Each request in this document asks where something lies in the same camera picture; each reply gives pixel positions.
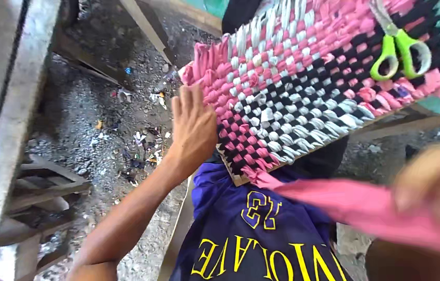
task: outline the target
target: debris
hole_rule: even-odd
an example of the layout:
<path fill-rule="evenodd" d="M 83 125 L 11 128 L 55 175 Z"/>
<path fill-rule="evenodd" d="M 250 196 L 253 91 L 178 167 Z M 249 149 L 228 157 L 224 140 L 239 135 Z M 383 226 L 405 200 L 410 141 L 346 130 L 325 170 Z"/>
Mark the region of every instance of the debris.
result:
<path fill-rule="evenodd" d="M 111 126 L 111 130 L 117 131 L 118 128 L 120 127 L 120 123 L 121 123 L 120 120 L 118 120 L 117 122 L 114 122 L 113 125 Z"/>
<path fill-rule="evenodd" d="M 33 147 L 35 147 L 35 146 L 38 146 L 38 141 L 35 140 L 35 139 L 31 139 L 30 141 L 28 141 L 28 146 L 29 146 L 30 148 L 33 148 Z"/>
<path fill-rule="evenodd" d="M 80 169 L 80 170 L 78 171 L 78 175 L 79 175 L 79 176 L 83 176 L 83 175 L 86 174 L 87 172 L 88 172 L 87 169 Z"/>
<path fill-rule="evenodd" d="M 102 124 L 104 122 L 102 120 L 97 120 L 97 125 L 95 125 L 95 129 L 97 130 L 101 130 L 102 129 Z"/>
<path fill-rule="evenodd" d="M 90 142 L 90 146 L 94 146 L 95 144 L 99 144 L 99 140 L 96 138 L 92 138 L 92 141 Z"/>
<path fill-rule="evenodd" d="M 166 108 L 166 105 L 165 105 L 165 99 L 159 97 L 159 98 L 158 98 L 158 102 L 159 102 L 159 104 L 160 104 L 165 110 L 168 110 L 168 109 Z"/>
<path fill-rule="evenodd" d="M 99 138 L 100 139 L 104 139 L 105 141 L 107 141 L 109 139 L 108 135 L 105 135 L 103 132 L 99 134 Z"/>
<path fill-rule="evenodd" d="M 130 167 L 143 169 L 145 167 L 145 163 L 140 159 L 130 159 Z"/>
<path fill-rule="evenodd" d="M 371 151 L 371 152 L 374 153 L 374 154 L 376 154 L 376 153 L 380 153 L 380 152 L 383 152 L 383 151 L 381 150 L 381 147 L 380 147 L 380 146 L 377 146 L 377 145 L 374 145 L 374 144 L 371 144 L 371 145 L 369 146 L 369 151 Z"/>
<path fill-rule="evenodd" d="M 133 138 L 135 139 L 135 142 L 136 142 L 139 146 L 142 146 L 142 144 L 145 144 L 145 143 L 146 143 L 146 141 L 145 141 L 146 135 L 144 135 L 144 134 L 141 135 L 139 131 L 137 131 L 137 132 L 135 133 L 135 136 L 133 136 Z"/>
<path fill-rule="evenodd" d="M 124 100 L 131 103 L 132 102 L 132 94 L 129 92 L 126 92 L 124 89 L 118 90 L 118 100 L 122 103 Z"/>
<path fill-rule="evenodd" d="M 158 127 L 149 127 L 146 130 L 155 136 L 159 136 Z"/>
<path fill-rule="evenodd" d="M 125 150 L 125 149 L 123 149 L 123 157 L 125 157 L 125 158 L 127 158 L 127 159 L 131 159 L 132 158 L 132 156 L 128 153 L 128 151 L 127 150 Z"/>

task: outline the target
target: black fabric strip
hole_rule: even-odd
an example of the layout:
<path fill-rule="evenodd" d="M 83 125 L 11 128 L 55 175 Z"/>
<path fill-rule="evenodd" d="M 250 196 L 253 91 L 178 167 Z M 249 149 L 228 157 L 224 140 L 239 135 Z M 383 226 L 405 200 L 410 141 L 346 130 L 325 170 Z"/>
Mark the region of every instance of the black fabric strip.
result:
<path fill-rule="evenodd" d="M 337 117 L 341 117 L 346 114 L 346 112 L 341 107 L 336 107 L 333 109 L 334 113 L 336 113 Z"/>
<path fill-rule="evenodd" d="M 381 108 L 381 103 L 377 100 L 373 100 L 369 104 L 372 105 L 375 109 Z"/>
<path fill-rule="evenodd" d="M 303 125 L 303 127 L 309 131 L 315 130 L 315 126 L 312 125 L 311 123 L 307 123 L 307 124 Z"/>

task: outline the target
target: dirt ground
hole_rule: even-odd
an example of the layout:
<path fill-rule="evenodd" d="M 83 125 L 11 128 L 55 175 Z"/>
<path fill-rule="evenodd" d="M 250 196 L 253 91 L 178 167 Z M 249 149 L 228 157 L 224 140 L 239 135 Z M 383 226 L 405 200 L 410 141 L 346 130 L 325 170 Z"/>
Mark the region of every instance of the dirt ground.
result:
<path fill-rule="evenodd" d="M 85 0 L 81 2 L 80 19 L 69 30 L 88 52 L 118 69 L 130 67 L 127 80 L 135 89 L 131 102 L 120 102 L 112 96 L 117 86 L 70 67 L 54 55 L 48 69 L 48 81 L 36 115 L 27 153 L 41 155 L 90 179 L 90 194 L 73 206 L 77 220 L 70 231 L 58 233 L 70 239 L 68 259 L 39 274 L 35 280 L 64 280 L 74 254 L 95 225 L 111 207 L 136 184 L 152 172 L 154 163 L 145 162 L 157 150 L 166 150 L 172 138 L 171 111 L 168 106 L 151 101 L 149 95 L 162 79 L 164 60 L 135 22 L 117 2 Z M 210 35 L 171 14 L 158 15 L 169 36 L 169 44 L 182 67 L 192 59 L 195 42 L 210 42 Z M 176 82 L 166 90 L 166 105 L 178 89 Z M 98 121 L 102 129 L 97 129 Z M 147 144 L 138 146 L 136 132 L 147 133 Z M 375 183 L 389 183 L 405 161 L 405 147 L 423 148 L 440 142 L 440 129 L 386 137 L 367 143 L 351 142 L 339 170 L 339 176 Z M 137 154 L 145 167 L 132 168 L 128 154 Z M 170 240 L 185 185 L 175 188 L 159 206 L 142 239 L 118 266 L 121 280 L 156 280 L 162 258 Z M 43 246 L 51 251 L 55 243 Z M 340 257 L 343 265 L 357 280 L 366 280 L 363 254 Z"/>

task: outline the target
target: litter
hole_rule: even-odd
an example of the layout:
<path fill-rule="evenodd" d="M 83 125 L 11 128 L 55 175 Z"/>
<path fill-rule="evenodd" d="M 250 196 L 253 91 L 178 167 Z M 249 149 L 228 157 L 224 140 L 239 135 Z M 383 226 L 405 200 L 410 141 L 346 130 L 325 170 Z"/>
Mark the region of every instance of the litter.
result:
<path fill-rule="evenodd" d="M 95 144 L 99 144 L 99 140 L 96 138 L 92 138 L 92 141 L 90 142 L 90 146 L 94 146 Z"/>
<path fill-rule="evenodd" d="M 166 107 L 166 105 L 165 105 L 165 99 L 159 97 L 159 98 L 158 98 L 158 102 L 159 102 L 159 104 L 160 104 L 165 110 L 168 110 L 167 107 Z"/>
<path fill-rule="evenodd" d="M 371 151 L 371 152 L 374 153 L 374 154 L 376 154 L 376 153 L 380 153 L 380 152 L 383 152 L 383 151 L 381 150 L 381 147 L 380 147 L 380 146 L 377 146 L 377 145 L 374 145 L 374 144 L 371 144 L 371 145 L 369 146 L 369 151 Z"/>
<path fill-rule="evenodd" d="M 146 164 L 140 159 L 130 159 L 130 167 L 132 168 L 143 169 L 145 166 Z"/>
<path fill-rule="evenodd" d="M 141 135 L 139 131 L 137 131 L 137 132 L 135 133 L 135 135 L 133 136 L 133 138 L 135 139 L 135 142 L 136 142 L 139 146 L 142 146 L 142 144 L 145 144 L 145 143 L 146 143 L 146 141 L 145 141 L 146 135 L 144 135 L 144 134 Z"/>
<path fill-rule="evenodd" d="M 108 135 L 105 135 L 103 132 L 99 134 L 99 138 L 100 139 L 104 139 L 105 141 L 107 141 L 109 139 Z"/>
<path fill-rule="evenodd" d="M 111 130 L 117 131 L 118 128 L 120 127 L 120 123 L 121 123 L 121 120 L 114 122 L 113 125 L 111 126 Z"/>
<path fill-rule="evenodd" d="M 146 130 L 155 136 L 159 136 L 158 127 L 154 127 L 154 128 L 149 127 L 146 128 Z"/>
<path fill-rule="evenodd" d="M 132 94 L 125 92 L 123 89 L 118 90 L 118 100 L 122 103 L 126 99 L 127 102 L 132 102 Z"/>
<path fill-rule="evenodd" d="M 102 120 L 97 120 L 97 125 L 95 125 L 95 129 L 97 130 L 101 130 L 102 129 L 102 124 L 104 122 Z"/>
<path fill-rule="evenodd" d="M 123 157 L 125 157 L 125 158 L 128 158 L 128 159 L 132 158 L 132 156 L 128 153 L 128 151 L 126 149 L 123 149 L 122 154 L 123 154 Z"/>

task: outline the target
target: checkered weave pattern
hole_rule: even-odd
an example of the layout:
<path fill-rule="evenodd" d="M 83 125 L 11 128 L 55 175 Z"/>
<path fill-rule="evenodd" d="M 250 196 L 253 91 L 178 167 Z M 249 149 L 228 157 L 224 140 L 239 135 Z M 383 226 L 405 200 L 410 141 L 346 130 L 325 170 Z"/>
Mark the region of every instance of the checkered weave pattern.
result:
<path fill-rule="evenodd" d="M 385 1 L 396 25 L 425 41 L 429 72 L 370 77 L 384 32 L 367 0 L 282 1 L 236 34 L 195 47 L 186 85 L 201 83 L 217 113 L 218 150 L 234 175 L 293 163 L 365 122 L 440 95 L 437 0 Z"/>

